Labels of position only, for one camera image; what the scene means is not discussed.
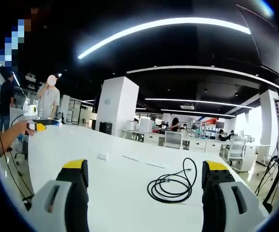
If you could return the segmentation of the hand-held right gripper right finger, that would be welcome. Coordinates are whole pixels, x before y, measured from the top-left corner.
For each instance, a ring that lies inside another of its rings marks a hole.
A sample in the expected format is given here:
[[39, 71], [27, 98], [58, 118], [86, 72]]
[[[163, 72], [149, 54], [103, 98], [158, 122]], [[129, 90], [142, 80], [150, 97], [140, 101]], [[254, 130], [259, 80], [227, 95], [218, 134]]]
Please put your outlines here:
[[257, 196], [222, 163], [202, 166], [204, 232], [254, 232], [269, 213]]

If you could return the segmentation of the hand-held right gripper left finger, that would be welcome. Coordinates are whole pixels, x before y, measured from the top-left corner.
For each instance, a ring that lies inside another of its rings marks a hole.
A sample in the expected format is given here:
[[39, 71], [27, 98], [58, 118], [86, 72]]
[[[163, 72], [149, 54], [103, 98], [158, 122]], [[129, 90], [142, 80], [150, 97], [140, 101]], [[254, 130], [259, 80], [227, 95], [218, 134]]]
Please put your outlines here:
[[88, 161], [64, 164], [35, 193], [29, 213], [37, 232], [88, 232]]

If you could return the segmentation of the person's left hand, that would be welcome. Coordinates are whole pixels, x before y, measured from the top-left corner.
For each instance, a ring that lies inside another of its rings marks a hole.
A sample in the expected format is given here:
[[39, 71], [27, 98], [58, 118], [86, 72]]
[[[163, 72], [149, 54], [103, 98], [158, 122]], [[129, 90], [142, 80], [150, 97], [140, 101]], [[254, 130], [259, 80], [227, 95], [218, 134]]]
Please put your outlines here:
[[25, 125], [25, 133], [30, 135], [30, 136], [33, 136], [36, 132], [36, 125], [35, 123], [30, 123], [30, 122], [27, 122], [26, 125]]

